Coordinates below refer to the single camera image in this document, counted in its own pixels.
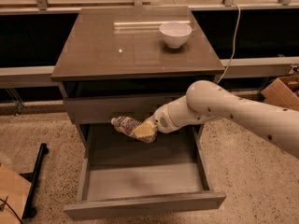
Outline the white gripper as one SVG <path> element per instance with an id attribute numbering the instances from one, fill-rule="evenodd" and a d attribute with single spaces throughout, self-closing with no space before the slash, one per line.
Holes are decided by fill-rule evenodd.
<path id="1" fill-rule="evenodd" d="M 153 121 L 147 119 L 134 129 L 137 138 L 154 136 L 157 130 L 161 133 L 171 133 L 178 126 L 170 119 L 168 105 L 160 106 L 152 115 Z"/>

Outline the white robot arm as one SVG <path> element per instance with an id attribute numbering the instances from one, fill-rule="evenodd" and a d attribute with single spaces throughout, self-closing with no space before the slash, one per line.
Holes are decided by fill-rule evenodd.
<path id="1" fill-rule="evenodd" d="M 137 138 L 152 138 L 187 125 L 226 118 L 255 133 L 276 147 L 299 158 L 299 112 L 233 95 L 205 80 L 194 82 L 186 94 L 159 107 L 134 129 Z"/>

